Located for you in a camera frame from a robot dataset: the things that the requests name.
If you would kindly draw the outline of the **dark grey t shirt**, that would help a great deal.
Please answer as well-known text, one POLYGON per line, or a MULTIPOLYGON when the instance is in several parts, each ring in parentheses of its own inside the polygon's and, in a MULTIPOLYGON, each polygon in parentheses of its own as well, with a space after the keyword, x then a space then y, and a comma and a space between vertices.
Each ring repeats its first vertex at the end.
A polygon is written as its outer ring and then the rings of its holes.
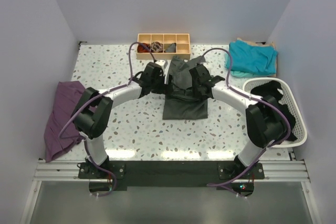
POLYGON ((167 76, 172 77, 172 92, 165 96, 164 120, 201 120, 208 118, 208 103, 193 96, 190 70, 205 62, 202 56, 185 61, 171 60, 167 76))

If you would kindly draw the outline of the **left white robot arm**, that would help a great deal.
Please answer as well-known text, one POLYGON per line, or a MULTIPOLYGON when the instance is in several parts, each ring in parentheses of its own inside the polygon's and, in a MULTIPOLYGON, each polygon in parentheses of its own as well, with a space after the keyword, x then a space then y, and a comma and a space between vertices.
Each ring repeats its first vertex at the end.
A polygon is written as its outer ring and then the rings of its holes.
POLYGON ((77 131, 85 138, 85 149, 92 162, 90 171, 97 178, 105 177, 109 171, 103 133, 108 126, 112 109, 150 93, 164 94, 167 91, 166 67, 166 60, 157 60, 148 63, 128 84, 106 90, 85 89, 71 119, 77 131))

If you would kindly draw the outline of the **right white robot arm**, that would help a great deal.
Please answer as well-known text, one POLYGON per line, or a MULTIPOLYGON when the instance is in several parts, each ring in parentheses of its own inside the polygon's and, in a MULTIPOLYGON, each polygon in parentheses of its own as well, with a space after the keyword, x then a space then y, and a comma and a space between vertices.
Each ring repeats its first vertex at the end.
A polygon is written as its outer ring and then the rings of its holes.
POLYGON ((192 68, 190 74, 197 98, 222 101, 245 115, 248 142, 236 155, 233 167, 237 177, 246 178, 268 147, 290 136, 289 120, 271 95, 261 97, 236 88, 228 78, 211 76, 204 65, 192 68))

